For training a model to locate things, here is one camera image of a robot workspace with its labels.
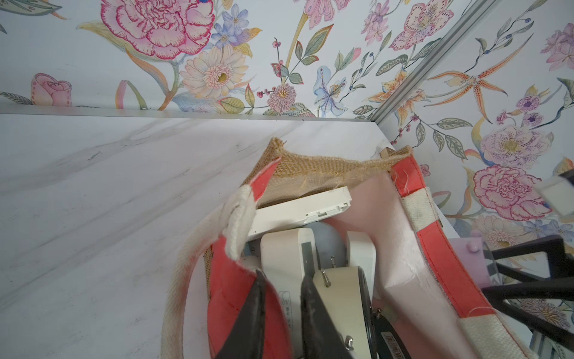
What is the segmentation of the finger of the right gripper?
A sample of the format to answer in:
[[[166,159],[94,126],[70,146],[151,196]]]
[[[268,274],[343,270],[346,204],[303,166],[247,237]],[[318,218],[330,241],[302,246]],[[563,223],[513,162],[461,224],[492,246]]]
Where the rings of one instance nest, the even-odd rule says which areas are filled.
[[[487,251],[487,253],[494,259],[494,264],[500,274],[517,281],[545,281],[545,278],[498,264],[496,260],[519,257],[526,254],[544,253],[549,269],[548,280],[567,277],[567,253],[564,240],[558,235],[546,236],[508,248]]]
[[[486,287],[482,293],[497,311],[573,350],[572,277]]]

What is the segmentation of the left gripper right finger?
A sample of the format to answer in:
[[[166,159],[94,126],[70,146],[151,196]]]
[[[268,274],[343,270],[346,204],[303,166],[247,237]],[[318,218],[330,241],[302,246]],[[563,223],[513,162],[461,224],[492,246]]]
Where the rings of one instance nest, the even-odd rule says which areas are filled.
[[[301,284],[300,312],[303,358],[352,358],[309,276]]]

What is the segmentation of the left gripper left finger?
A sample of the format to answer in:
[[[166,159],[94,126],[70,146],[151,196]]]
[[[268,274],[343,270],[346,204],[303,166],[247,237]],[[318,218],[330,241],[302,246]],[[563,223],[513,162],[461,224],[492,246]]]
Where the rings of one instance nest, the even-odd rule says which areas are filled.
[[[260,359],[265,345],[266,280],[260,270],[217,359]]]

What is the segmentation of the blue twin-bell clock front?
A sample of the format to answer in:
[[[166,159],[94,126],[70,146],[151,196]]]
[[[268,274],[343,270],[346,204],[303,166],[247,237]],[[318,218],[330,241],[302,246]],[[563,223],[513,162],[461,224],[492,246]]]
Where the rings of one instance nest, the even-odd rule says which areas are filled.
[[[371,296],[363,269],[321,269],[313,282],[346,352],[352,358],[378,357]]]

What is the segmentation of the dark teal alarm clock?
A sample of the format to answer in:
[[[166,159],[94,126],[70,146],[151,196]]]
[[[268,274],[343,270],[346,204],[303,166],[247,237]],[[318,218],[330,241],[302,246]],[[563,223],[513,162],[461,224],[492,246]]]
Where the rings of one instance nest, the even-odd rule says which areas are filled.
[[[380,309],[373,315],[373,324],[379,359],[411,359],[398,333]]]

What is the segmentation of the pink round alarm clock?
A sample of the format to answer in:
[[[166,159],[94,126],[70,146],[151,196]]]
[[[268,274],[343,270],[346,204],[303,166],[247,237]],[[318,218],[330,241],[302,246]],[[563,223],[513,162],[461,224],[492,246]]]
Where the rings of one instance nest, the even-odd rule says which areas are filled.
[[[464,269],[479,289],[492,285],[484,256],[484,243],[479,237],[451,238],[448,240]]]

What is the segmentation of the long white digital clock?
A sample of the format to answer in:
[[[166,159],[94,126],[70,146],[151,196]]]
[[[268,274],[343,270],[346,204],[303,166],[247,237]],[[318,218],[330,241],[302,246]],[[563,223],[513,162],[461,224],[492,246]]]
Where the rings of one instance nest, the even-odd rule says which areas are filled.
[[[267,233],[260,242],[262,270],[275,288],[291,337],[293,355],[303,356],[300,290],[318,270],[315,236],[309,228]]]

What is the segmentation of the small white digital clock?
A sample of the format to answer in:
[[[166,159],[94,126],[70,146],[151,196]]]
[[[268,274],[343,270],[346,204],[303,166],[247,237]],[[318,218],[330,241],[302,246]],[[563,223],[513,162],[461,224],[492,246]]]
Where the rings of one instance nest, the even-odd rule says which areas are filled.
[[[365,276],[369,295],[373,299],[377,252],[367,233],[348,231],[346,234],[347,264],[360,267]]]

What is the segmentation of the burlap canvas bag red trim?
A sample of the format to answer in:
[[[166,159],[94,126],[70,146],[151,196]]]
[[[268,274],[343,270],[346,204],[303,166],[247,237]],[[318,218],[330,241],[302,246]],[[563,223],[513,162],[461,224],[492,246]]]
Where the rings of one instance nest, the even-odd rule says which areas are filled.
[[[413,152],[364,162],[273,139],[186,239],[161,332],[182,358],[191,275],[207,255],[212,358],[533,358],[482,293],[480,240],[453,244]]]

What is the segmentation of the grey round alarm clock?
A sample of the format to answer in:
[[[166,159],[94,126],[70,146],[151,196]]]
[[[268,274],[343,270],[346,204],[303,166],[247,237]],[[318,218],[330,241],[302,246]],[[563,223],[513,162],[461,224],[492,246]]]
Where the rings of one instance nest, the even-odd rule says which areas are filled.
[[[347,248],[335,227],[323,221],[317,221],[305,225],[304,228],[313,232],[319,269],[347,266]]]

